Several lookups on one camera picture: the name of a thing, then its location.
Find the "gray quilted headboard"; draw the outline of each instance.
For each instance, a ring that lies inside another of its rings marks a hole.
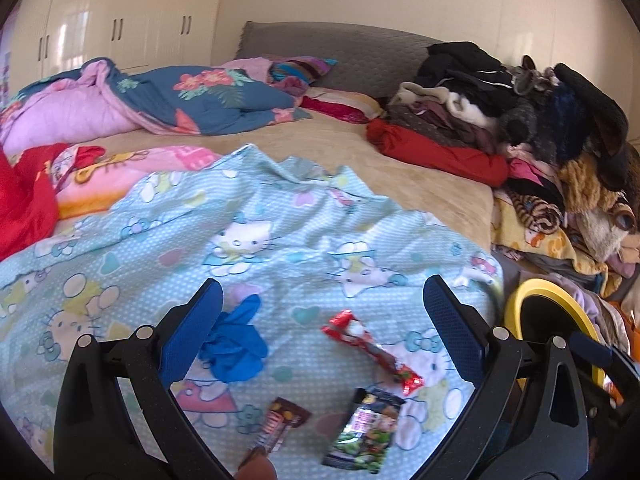
[[[413,80],[438,40],[389,28],[320,22],[247,22],[236,59],[315,56],[338,60],[315,86],[392,96],[403,81]]]

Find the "wall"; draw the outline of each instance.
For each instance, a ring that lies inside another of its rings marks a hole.
[[[246,20],[359,23],[474,41],[506,63],[564,62],[620,104],[640,139],[640,33],[620,0],[221,0],[213,63],[233,57]]]

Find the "clothes pile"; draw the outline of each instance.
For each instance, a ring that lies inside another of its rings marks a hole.
[[[640,263],[640,155],[614,100],[562,63],[440,43],[367,128],[380,152],[494,188],[497,250],[608,295]]]

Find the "red garment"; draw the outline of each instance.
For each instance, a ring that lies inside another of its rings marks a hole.
[[[441,146],[413,130],[374,119],[367,126],[367,139],[383,155],[402,162],[447,171],[491,187],[507,180],[509,168],[501,155],[487,155],[473,148]]]
[[[0,149],[0,261],[52,235],[58,203],[49,168],[68,147],[60,143],[30,148],[14,167]],[[74,167],[91,165],[103,153],[97,146],[78,148]]]
[[[362,110],[341,103],[326,103],[318,99],[312,99],[306,95],[302,98],[300,107],[320,112],[321,114],[326,114],[351,124],[367,124],[369,122],[369,119],[367,119],[367,116]]]

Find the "white wardrobe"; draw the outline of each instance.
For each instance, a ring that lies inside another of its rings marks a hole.
[[[22,0],[9,90],[110,57],[124,72],[208,65],[219,0]]]

